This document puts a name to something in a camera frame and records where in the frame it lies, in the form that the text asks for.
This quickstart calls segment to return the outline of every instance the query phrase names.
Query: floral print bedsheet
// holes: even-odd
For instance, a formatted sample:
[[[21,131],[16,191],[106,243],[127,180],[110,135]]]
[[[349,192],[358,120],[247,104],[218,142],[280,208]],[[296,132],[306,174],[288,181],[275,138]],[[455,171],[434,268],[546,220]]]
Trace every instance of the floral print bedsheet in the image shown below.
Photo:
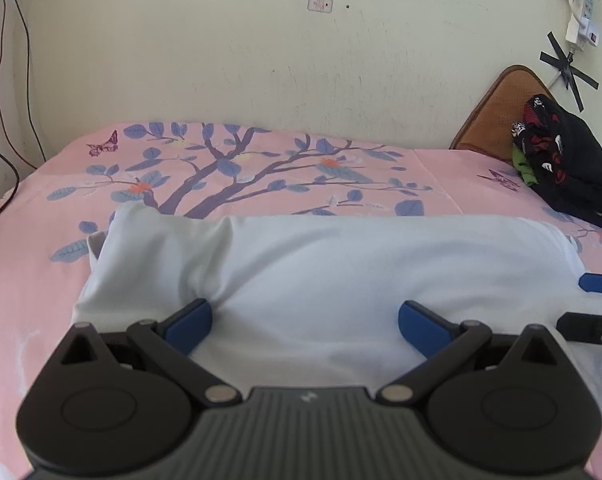
[[[510,166],[477,153],[406,150],[233,124],[103,129],[28,177],[0,218],[0,479],[28,470],[14,417],[68,327],[89,274],[86,238],[106,230],[117,206],[130,201],[199,219],[521,216],[559,227],[586,267],[602,272],[601,228],[552,211]]]

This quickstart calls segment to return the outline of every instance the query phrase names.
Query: brown pillow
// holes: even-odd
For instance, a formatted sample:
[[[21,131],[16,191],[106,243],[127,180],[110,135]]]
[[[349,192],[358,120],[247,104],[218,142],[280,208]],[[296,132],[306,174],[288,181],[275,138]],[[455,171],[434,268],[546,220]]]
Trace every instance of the brown pillow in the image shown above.
[[[512,164],[512,123],[523,120],[523,105],[535,94],[554,100],[537,75],[523,65],[508,67],[450,145],[451,150],[471,150]]]

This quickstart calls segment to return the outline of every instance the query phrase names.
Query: butterfly print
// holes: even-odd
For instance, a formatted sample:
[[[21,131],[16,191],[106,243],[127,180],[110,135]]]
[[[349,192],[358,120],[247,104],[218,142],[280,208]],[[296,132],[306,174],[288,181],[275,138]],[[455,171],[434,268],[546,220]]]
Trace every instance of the butterfly print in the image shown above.
[[[492,178],[489,176],[477,175],[480,178],[484,178],[486,180],[490,180],[491,182],[497,182],[509,189],[510,191],[514,191],[516,193],[520,192],[521,186],[516,182],[513,182],[509,178],[505,178],[502,174],[497,173],[496,171],[488,170],[492,174]]]
[[[114,130],[114,132],[110,136],[110,139],[108,139],[103,144],[88,144],[88,146],[90,147],[90,156],[99,156],[103,152],[116,152],[116,150],[118,150],[117,142],[118,134],[116,130]]]

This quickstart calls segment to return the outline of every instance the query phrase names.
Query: black cloth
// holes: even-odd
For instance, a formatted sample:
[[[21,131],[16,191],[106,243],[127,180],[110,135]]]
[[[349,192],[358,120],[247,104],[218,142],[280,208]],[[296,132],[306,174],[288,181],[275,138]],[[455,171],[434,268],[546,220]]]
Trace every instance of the black cloth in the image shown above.
[[[602,149],[587,124],[545,95],[524,106],[514,143],[539,183],[531,186],[555,211],[602,227]]]

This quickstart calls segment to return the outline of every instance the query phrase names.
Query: black cable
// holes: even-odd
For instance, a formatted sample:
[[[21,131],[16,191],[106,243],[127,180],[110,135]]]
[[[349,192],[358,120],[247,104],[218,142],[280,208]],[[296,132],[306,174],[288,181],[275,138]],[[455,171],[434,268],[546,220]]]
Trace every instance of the black cable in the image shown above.
[[[5,35],[5,15],[7,12],[7,7],[8,7],[7,2],[5,0],[3,0],[3,18],[1,21],[1,46],[0,46],[0,77],[1,77],[1,65],[3,63],[3,37]],[[3,120],[3,111],[1,109],[1,94],[0,94],[0,120],[1,120],[1,128],[3,129],[3,135],[5,136],[5,140],[8,141],[8,144],[10,145],[12,151],[14,153],[16,153],[18,158],[20,158],[20,160],[22,160],[24,163],[26,163],[30,168],[32,168],[33,170],[36,170],[36,166],[34,164],[31,164],[27,160],[25,160],[25,158],[17,151],[17,149],[12,144],[10,137],[8,136],[8,132],[5,129],[5,121]]]
[[[21,18],[21,23],[23,23],[23,28],[25,29],[26,42],[27,42],[27,46],[28,46],[28,66],[26,69],[26,101],[28,103],[28,120],[30,121],[30,127],[32,128],[34,137],[36,137],[36,143],[38,144],[38,148],[41,152],[41,156],[43,157],[44,162],[47,162],[46,154],[43,151],[43,146],[41,146],[41,141],[38,138],[38,134],[36,133],[36,128],[34,127],[34,123],[32,121],[32,111],[30,109],[30,60],[31,60],[30,30],[28,29],[28,24],[25,22],[25,18],[23,17],[23,12],[21,12],[21,10],[20,10],[20,5],[18,4],[18,0],[14,0],[14,4],[17,6],[18,15]]]
[[[18,176],[18,171],[17,168],[14,166],[14,164],[12,164],[7,158],[5,158],[1,153],[0,153],[0,158],[3,162],[5,162],[9,167],[12,168],[12,171],[14,172],[14,176],[16,177],[17,181],[16,184],[14,184],[14,189],[12,189],[12,194],[8,197],[8,199],[1,205],[0,207],[0,214],[3,212],[3,210],[10,205],[10,202],[12,202],[12,199],[14,199],[14,195],[16,195],[17,193],[17,189],[18,189],[18,184],[20,184],[20,176]]]

